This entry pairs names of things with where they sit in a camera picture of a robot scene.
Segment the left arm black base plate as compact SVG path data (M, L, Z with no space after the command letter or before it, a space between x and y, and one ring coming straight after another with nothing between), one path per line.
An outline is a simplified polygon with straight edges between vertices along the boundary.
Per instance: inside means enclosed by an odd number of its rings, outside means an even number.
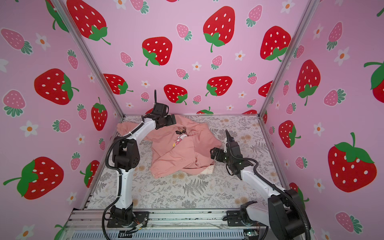
M150 212L127 212L111 214L107 228L145 228L148 224Z

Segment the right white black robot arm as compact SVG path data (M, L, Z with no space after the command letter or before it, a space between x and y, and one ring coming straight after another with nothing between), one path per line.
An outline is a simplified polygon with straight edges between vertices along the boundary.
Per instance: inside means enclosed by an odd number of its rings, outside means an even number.
M237 176L256 190L268 203L268 209L257 207L256 201L241 205L234 216L225 219L241 221L245 226L261 223L271 229L279 240L293 240L305 236L311 239L311 224L299 194L271 183L258 172L259 162L244 158L236 141L229 141L225 148L210 150L211 159L224 163L231 176Z

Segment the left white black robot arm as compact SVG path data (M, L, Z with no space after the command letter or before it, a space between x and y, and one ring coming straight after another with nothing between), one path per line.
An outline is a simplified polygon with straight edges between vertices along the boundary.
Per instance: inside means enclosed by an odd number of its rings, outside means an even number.
M105 165L117 171L117 197L106 208L110 210L110 221L129 226L135 221L133 213L132 183L135 168L140 162L139 143L153 130L176 124L174 115L169 115L169 107L155 103L153 110L141 116L141 122L127 134L116 137L110 146Z

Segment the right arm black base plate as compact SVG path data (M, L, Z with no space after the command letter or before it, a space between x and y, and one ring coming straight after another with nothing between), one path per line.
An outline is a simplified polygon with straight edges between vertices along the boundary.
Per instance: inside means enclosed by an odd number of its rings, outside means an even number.
M242 210L227 211L222 220L227 222L229 227L266 227L266 225L251 220Z

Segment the pink hooded zip jacket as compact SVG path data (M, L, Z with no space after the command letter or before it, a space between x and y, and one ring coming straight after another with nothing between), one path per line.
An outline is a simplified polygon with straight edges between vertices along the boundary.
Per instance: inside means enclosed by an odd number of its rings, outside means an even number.
M152 142L153 159L150 172L162 178L178 171L198 175L214 165L210 150L220 148L219 141L207 124L199 124L176 115L176 124L156 129L156 121L145 118L141 127L131 122L118 124L121 136L133 134L138 143Z

